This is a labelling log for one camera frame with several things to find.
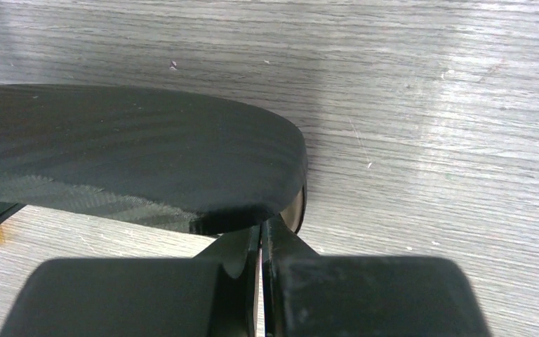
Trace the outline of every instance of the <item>gray wood grain surface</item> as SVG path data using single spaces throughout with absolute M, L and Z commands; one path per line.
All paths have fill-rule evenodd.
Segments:
M 288 117 L 317 251 L 451 258 L 495 335 L 539 336 L 539 1 L 0 0 L 9 83 L 173 88 Z M 0 326 L 47 258 L 209 243 L 35 207 L 4 232 Z

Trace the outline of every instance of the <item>curved black plate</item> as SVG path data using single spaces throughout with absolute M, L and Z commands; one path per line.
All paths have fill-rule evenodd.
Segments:
M 302 133 L 267 110 L 147 88 L 0 86 L 0 201 L 216 234 L 305 183 Z

